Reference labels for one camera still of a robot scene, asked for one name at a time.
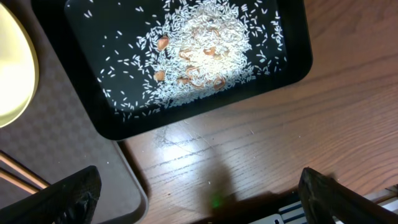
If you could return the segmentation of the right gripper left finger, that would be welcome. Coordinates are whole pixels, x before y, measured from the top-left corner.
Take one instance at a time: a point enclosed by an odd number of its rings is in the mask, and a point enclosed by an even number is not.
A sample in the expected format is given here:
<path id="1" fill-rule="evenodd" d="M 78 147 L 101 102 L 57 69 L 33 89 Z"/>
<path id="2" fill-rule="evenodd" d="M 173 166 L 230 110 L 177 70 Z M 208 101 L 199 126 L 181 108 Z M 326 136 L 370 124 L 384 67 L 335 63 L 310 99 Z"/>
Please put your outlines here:
<path id="1" fill-rule="evenodd" d="M 1 223 L 91 223 L 101 193 L 96 166 L 88 166 L 1 209 Z"/>

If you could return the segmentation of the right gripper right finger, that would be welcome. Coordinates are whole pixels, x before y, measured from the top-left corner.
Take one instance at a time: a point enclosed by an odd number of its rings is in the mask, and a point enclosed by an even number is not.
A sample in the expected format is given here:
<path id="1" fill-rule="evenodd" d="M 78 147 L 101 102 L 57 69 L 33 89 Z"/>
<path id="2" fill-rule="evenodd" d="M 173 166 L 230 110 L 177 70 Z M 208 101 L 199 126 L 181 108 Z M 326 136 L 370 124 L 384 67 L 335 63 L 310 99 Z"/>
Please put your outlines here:
<path id="1" fill-rule="evenodd" d="M 397 214 L 316 170 L 303 169 L 298 194 L 308 223 L 397 223 Z"/>

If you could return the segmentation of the wooden chopstick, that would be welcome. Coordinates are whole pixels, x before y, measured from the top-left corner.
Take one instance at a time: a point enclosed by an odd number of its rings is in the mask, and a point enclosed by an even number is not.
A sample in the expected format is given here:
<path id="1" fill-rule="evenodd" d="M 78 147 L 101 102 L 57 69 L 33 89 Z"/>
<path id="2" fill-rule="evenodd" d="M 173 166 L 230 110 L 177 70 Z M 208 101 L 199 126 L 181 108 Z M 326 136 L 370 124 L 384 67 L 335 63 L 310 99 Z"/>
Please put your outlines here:
<path id="1" fill-rule="evenodd" d="M 16 172 L 20 173 L 34 184 L 38 185 L 41 189 L 47 188 L 49 186 L 44 180 L 39 178 L 33 172 L 29 171 L 27 168 L 22 167 L 19 165 L 14 159 L 10 156 L 7 156 L 5 153 L 1 152 L 1 161 L 7 164 L 9 167 L 14 169 Z"/>
<path id="2" fill-rule="evenodd" d="M 32 184 L 22 180 L 21 178 L 17 177 L 16 175 L 6 171 L 5 169 L 1 168 L 1 178 L 8 181 L 12 185 L 15 185 L 16 187 L 30 193 L 30 194 L 36 194 L 39 189 Z"/>

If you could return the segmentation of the yellow round plate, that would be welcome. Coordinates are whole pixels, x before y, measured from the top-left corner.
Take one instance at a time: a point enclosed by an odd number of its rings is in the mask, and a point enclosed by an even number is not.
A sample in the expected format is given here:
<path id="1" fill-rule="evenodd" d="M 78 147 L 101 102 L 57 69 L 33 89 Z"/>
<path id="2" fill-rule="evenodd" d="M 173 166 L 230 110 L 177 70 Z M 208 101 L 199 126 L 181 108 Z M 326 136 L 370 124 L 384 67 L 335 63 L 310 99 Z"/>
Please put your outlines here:
<path id="1" fill-rule="evenodd" d="M 15 121 L 32 101 L 39 83 L 34 45 L 19 19 L 1 4 L 1 127 Z"/>

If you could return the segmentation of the black food waste tray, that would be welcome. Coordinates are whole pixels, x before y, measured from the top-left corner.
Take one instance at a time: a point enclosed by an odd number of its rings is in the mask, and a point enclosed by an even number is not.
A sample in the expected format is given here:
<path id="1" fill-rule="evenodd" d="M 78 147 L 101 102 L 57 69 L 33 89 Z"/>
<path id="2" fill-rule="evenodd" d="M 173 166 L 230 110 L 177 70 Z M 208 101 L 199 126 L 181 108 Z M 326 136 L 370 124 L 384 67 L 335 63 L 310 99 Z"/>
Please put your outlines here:
<path id="1" fill-rule="evenodd" d="M 189 117 L 206 113 L 252 96 L 276 90 L 302 80 L 313 63 L 303 0 L 266 1 L 265 14 L 258 14 L 266 27 L 271 17 L 281 17 L 284 44 L 251 43 L 272 57 L 271 71 L 247 84 L 217 93 L 183 106 L 157 109 L 140 106 L 136 112 L 121 106 L 139 104 L 139 87 L 146 76 L 128 66 L 122 72 L 117 55 L 132 57 L 133 37 L 145 31 L 145 22 L 163 17 L 161 0 L 69 1 L 33 0 L 32 8 L 66 71 L 97 132 L 120 141 Z"/>

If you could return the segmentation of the spilled rice food waste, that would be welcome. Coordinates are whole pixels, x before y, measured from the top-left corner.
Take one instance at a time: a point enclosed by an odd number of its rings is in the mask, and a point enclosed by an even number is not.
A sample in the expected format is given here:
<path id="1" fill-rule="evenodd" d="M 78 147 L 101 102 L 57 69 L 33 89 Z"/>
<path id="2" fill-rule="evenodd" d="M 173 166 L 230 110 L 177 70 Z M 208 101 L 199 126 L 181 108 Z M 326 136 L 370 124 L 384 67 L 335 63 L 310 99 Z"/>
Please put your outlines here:
<path id="1" fill-rule="evenodd" d="M 122 122 L 188 106 L 280 73 L 287 53 L 274 1 L 135 4 L 139 31 L 117 22 L 90 57 L 95 80 Z"/>

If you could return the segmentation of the dark brown serving tray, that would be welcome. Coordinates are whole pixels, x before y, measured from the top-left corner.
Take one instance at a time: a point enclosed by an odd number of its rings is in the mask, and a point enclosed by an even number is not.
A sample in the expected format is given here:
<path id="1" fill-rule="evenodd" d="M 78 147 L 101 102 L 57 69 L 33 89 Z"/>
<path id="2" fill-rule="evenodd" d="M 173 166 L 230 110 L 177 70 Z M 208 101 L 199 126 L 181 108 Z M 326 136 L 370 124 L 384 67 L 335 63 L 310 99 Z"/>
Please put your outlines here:
<path id="1" fill-rule="evenodd" d="M 102 188 L 94 223 L 140 223 L 148 199 L 118 143 L 90 121 L 29 1 L 6 1 L 26 29 L 39 61 L 39 84 L 27 109 L 1 129 L 1 150 L 48 183 L 96 166 Z"/>

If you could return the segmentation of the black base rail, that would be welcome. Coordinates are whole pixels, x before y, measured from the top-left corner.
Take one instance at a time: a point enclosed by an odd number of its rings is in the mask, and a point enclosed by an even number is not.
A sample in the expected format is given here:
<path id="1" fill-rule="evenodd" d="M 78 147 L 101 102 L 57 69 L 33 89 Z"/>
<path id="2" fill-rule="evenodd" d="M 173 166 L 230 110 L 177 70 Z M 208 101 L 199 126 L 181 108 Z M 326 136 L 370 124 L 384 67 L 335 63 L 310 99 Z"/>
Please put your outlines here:
<path id="1" fill-rule="evenodd" d="M 291 202 L 271 203 L 254 223 L 397 223 L 397 185 L 361 196 L 334 180 L 300 181 Z"/>

